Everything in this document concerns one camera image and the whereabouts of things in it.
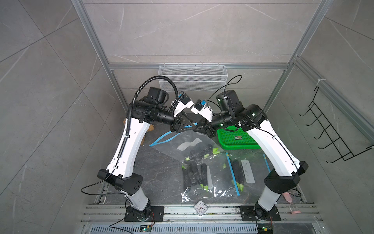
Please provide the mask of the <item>dark eggplant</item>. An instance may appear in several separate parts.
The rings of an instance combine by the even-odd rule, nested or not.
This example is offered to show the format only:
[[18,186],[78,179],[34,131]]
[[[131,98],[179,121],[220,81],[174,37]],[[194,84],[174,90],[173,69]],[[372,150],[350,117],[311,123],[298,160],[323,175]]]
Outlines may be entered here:
[[238,160],[235,160],[235,161],[232,162],[232,168],[233,168],[234,176],[235,176],[235,179],[236,179],[236,184],[237,184],[240,192],[242,192],[243,189],[244,189],[243,167],[239,163]]

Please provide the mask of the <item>clear zip-top bag blue zipper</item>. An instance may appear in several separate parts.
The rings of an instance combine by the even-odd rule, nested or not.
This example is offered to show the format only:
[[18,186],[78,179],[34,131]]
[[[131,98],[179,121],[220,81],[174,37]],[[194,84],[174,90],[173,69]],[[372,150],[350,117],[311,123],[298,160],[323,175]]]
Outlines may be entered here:
[[265,178],[272,171],[270,159],[261,150],[221,153],[217,156],[214,194],[220,198],[258,198]]

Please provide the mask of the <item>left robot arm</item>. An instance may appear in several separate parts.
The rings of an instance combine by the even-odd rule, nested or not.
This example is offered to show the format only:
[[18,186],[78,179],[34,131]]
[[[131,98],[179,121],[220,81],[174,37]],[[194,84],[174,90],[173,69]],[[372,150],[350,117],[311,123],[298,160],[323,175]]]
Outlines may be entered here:
[[[158,88],[151,89],[146,97],[138,99],[143,88],[155,80],[168,82],[174,90],[175,100],[169,109],[163,106],[168,100],[168,93]],[[142,176],[133,172],[141,141],[151,123],[155,121],[169,125],[171,132],[177,133],[194,128],[192,123],[185,123],[180,116],[188,107],[180,99],[176,85],[166,76],[154,76],[142,83],[129,104],[124,133],[116,153],[107,168],[99,170],[97,174],[101,181],[111,184],[117,193],[125,195],[134,211],[148,214],[151,206],[141,188]]]

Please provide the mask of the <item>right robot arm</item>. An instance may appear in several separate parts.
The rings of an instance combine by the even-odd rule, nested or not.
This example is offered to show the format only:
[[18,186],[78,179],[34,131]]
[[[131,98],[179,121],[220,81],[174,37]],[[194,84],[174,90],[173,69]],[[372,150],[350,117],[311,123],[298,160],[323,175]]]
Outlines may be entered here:
[[202,116],[196,129],[213,137],[217,130],[235,126],[252,137],[264,151],[273,165],[273,170],[265,178],[265,188],[255,204],[254,212],[258,218],[265,219],[282,193],[298,185],[300,176],[308,169],[308,164],[299,161],[287,149],[260,106],[251,104],[244,107],[234,90],[227,90],[225,86],[222,89],[223,92],[216,95],[221,110],[219,114],[213,113],[208,106],[209,100],[197,100],[192,106],[191,111]]

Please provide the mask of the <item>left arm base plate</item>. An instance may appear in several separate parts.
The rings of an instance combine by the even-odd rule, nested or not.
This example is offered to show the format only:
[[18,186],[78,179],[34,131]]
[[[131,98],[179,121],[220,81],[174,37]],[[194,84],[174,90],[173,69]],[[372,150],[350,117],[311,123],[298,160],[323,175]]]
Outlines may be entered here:
[[144,211],[139,211],[131,206],[127,207],[125,222],[162,222],[164,218],[164,206],[147,206]]

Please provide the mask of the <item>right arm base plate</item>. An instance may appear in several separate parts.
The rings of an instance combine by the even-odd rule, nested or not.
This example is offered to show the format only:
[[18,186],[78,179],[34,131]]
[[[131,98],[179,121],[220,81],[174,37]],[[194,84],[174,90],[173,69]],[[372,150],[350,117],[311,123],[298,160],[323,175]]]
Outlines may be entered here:
[[257,205],[242,205],[238,207],[242,221],[281,221],[278,208],[274,206],[270,211]]

